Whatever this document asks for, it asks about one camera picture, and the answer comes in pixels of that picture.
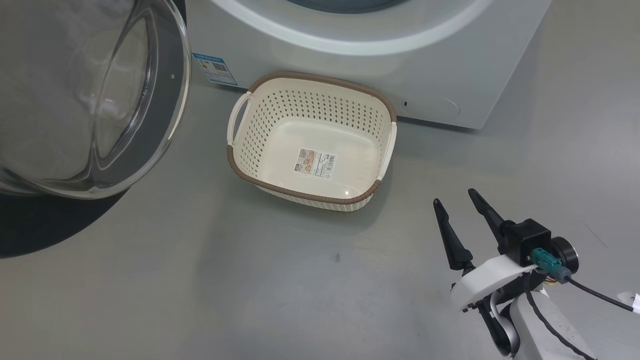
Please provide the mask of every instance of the basket bottom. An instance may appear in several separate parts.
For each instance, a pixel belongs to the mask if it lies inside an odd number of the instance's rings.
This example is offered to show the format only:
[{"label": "basket bottom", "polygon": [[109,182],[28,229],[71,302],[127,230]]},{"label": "basket bottom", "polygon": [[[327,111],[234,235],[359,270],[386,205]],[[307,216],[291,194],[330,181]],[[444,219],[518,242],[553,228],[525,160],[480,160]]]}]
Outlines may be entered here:
[{"label": "basket bottom", "polygon": [[376,180],[381,159],[377,143],[367,133],[330,122],[282,120],[264,148],[258,179],[312,195],[356,197]]}]

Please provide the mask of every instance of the floor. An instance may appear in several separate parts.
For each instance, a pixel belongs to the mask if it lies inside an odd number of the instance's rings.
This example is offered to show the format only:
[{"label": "floor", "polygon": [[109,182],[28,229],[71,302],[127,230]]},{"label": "floor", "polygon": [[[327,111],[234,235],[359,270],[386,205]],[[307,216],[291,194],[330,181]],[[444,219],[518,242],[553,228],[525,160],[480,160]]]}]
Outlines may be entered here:
[{"label": "floor", "polygon": [[[640,3],[555,0],[485,127],[400,123],[372,201],[292,204],[225,157],[239,93],[194,73],[160,163],[98,222],[0,261],[5,359],[500,359],[453,311],[431,202],[477,265],[495,240],[467,196],[573,243],[576,280],[640,291]],[[548,289],[599,359],[637,359],[640,318]]]}]

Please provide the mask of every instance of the brown basket rim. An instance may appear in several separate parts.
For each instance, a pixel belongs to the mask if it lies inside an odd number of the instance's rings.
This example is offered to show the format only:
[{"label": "brown basket rim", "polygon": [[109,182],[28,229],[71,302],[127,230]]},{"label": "brown basket rim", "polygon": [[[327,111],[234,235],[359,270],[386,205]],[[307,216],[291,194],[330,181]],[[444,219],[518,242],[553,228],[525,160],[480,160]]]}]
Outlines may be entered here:
[{"label": "brown basket rim", "polygon": [[[389,117],[391,119],[391,122],[396,122],[397,121],[397,119],[396,119],[396,110],[391,105],[391,102],[384,95],[382,95],[379,91],[374,90],[372,88],[369,88],[368,86],[352,83],[350,81],[344,81],[344,80],[340,80],[340,79],[329,78],[329,77],[326,77],[326,76],[313,75],[313,74],[304,74],[304,73],[301,73],[301,72],[274,72],[272,74],[268,74],[268,75],[262,76],[260,79],[256,80],[256,82],[254,82],[249,87],[248,91],[251,92],[251,93],[254,93],[256,91],[256,89],[258,89],[258,87],[260,87],[262,84],[266,83],[267,81],[274,80],[274,79],[282,79],[282,78],[316,81],[316,82],[320,82],[320,83],[326,83],[326,84],[330,84],[330,85],[341,86],[343,88],[348,88],[348,89],[352,89],[352,90],[356,90],[356,91],[365,93],[367,95],[371,95],[371,96],[377,98],[378,100],[380,100],[385,105],[385,107],[389,111]],[[274,192],[282,193],[284,195],[289,195],[289,196],[293,196],[293,197],[299,197],[301,199],[311,200],[311,201],[327,202],[329,204],[338,204],[338,205],[356,204],[356,203],[358,203],[360,201],[363,201],[364,199],[370,197],[371,195],[373,195],[373,193],[378,189],[378,187],[381,184],[381,181],[379,179],[376,179],[373,182],[373,184],[371,185],[371,187],[366,192],[364,192],[363,194],[361,194],[359,196],[352,197],[352,198],[349,198],[349,199],[338,199],[336,197],[326,197],[326,196],[312,195],[312,194],[309,194],[309,193],[297,192],[297,191],[294,191],[294,190],[282,188],[280,186],[275,186],[273,184],[265,183],[264,181],[258,180],[258,179],[254,178],[254,177],[251,177],[251,176],[245,174],[242,170],[240,170],[240,168],[236,164],[236,159],[234,159],[234,148],[231,145],[227,145],[227,159],[229,161],[229,165],[231,165],[231,169],[233,169],[233,171],[236,173],[236,175],[238,175],[242,180],[245,180],[245,181],[247,181],[247,182],[249,182],[251,184],[260,186],[262,188],[265,188],[265,189],[268,189],[268,190],[271,190],[271,191],[274,191]]]}]

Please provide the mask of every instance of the product sticker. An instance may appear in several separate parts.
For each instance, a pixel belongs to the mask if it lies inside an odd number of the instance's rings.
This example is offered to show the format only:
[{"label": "product sticker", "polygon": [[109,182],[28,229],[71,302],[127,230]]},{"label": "product sticker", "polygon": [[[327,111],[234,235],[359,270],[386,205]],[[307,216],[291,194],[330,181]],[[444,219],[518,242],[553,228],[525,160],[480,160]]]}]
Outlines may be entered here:
[{"label": "product sticker", "polygon": [[634,313],[640,314],[640,295],[638,294],[634,296],[633,307],[634,307]]},{"label": "product sticker", "polygon": [[331,179],[333,166],[335,165],[335,155],[327,154],[307,149],[300,149],[298,162],[294,168],[295,172],[305,175]]},{"label": "product sticker", "polygon": [[209,78],[209,81],[225,85],[238,85],[227,64],[225,64],[225,60],[196,53],[193,53],[193,57],[207,78]]}]

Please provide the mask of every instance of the cable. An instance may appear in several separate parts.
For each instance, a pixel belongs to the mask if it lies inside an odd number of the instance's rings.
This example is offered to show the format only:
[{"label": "cable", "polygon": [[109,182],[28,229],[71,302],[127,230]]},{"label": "cable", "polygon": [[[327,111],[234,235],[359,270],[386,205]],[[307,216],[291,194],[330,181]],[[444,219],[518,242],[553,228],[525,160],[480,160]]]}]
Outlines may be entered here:
[{"label": "cable", "polygon": [[634,308],[632,306],[623,304],[620,301],[617,301],[617,300],[614,300],[614,299],[612,299],[612,298],[610,298],[608,296],[602,295],[601,293],[599,293],[599,292],[597,292],[595,290],[591,290],[588,287],[582,285],[581,283],[577,282],[576,280],[573,280],[572,278],[570,278],[568,276],[565,277],[565,279],[568,282],[570,282],[571,284],[573,284],[576,288],[578,288],[578,289],[580,289],[582,291],[586,291],[586,292],[592,294],[595,297],[599,297],[600,299],[602,299],[602,300],[604,300],[604,301],[606,301],[606,302],[608,302],[610,304],[614,304],[615,306],[622,307],[624,310],[629,310],[629,311],[633,311],[634,310]]},{"label": "cable", "polygon": [[531,307],[533,307],[533,312],[536,313],[536,316],[540,319],[540,321],[542,321],[542,323],[545,324],[545,327],[547,328],[547,330],[549,330],[551,335],[557,337],[558,340],[560,340],[560,342],[564,346],[570,348],[573,352],[575,352],[576,354],[584,357],[586,360],[597,360],[597,359],[587,355],[586,353],[584,353],[583,351],[581,351],[577,347],[575,347],[575,345],[573,345],[572,343],[567,341],[562,335],[560,335],[559,332],[557,332],[553,328],[553,326],[551,326],[551,324],[547,321],[547,319],[540,312],[540,309],[538,309],[538,306],[536,305],[535,301],[533,301],[533,295],[531,295],[531,290],[529,289],[529,278],[531,276],[531,273],[527,272],[527,273],[525,273],[524,276],[525,276],[525,279],[524,279],[524,292],[527,295],[527,300],[529,301],[529,304],[531,305]]}]

